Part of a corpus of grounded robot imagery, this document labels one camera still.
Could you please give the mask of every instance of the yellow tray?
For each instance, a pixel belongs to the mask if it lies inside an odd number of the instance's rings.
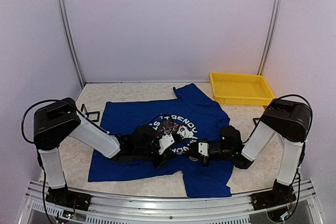
[[[269,105],[275,98],[263,76],[210,73],[214,100],[220,104]]]

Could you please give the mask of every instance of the white wall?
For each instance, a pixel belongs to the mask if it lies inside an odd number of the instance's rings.
[[[336,0],[282,0],[265,77],[276,96],[298,93],[314,118],[302,165],[326,216],[336,206]]]
[[[256,73],[273,0],[66,0],[89,82]]]
[[[14,223],[40,169],[20,121],[34,102],[75,98],[75,76],[56,0],[0,0],[0,223]],[[27,134],[32,139],[32,117]]]

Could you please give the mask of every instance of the blue cloth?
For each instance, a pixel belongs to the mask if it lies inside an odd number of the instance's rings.
[[[217,102],[207,97],[195,84],[174,88],[177,99],[149,102],[107,102],[100,126],[118,134],[130,134],[139,126],[148,124],[160,114],[172,115],[174,131],[182,138],[192,138],[186,142],[197,142],[207,138],[219,141],[219,131],[229,125],[229,117]],[[157,129],[164,117],[154,120]],[[172,150],[182,152],[186,146]],[[230,188],[226,183],[231,177],[233,165],[230,161],[210,161],[209,167],[201,161],[192,161],[187,156],[178,155],[162,167],[155,169],[151,161],[134,165],[117,164],[97,151],[93,152],[89,172],[89,182],[125,181],[149,178],[183,172],[186,193],[192,198],[229,197]]]

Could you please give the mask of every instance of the vertical metal post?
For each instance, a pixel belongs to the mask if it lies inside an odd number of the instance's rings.
[[[72,39],[71,31],[70,31],[70,26],[69,26],[69,20],[67,16],[67,11],[66,11],[66,6],[65,6],[65,1],[64,0],[57,0],[58,4],[58,9],[61,15],[61,21],[63,24],[63,29],[64,29],[64,34],[67,40],[67,44],[70,50],[70,55],[72,59],[73,66],[75,67],[76,70],[76,75],[78,78],[78,81],[80,83],[81,88],[84,88],[86,82],[83,76],[83,72],[81,70],[79,60],[76,54],[75,46],[74,46],[74,41]]]
[[[274,0],[273,2],[271,20],[269,23],[266,42],[264,45],[261,62],[260,62],[259,69],[258,69],[258,75],[260,76],[262,76],[265,71],[265,66],[266,66],[268,55],[269,55],[269,50],[272,44],[272,40],[273,40],[273,36],[274,36],[274,32],[275,32],[275,28],[276,28],[277,20],[279,16],[280,3],[281,3],[281,0]]]

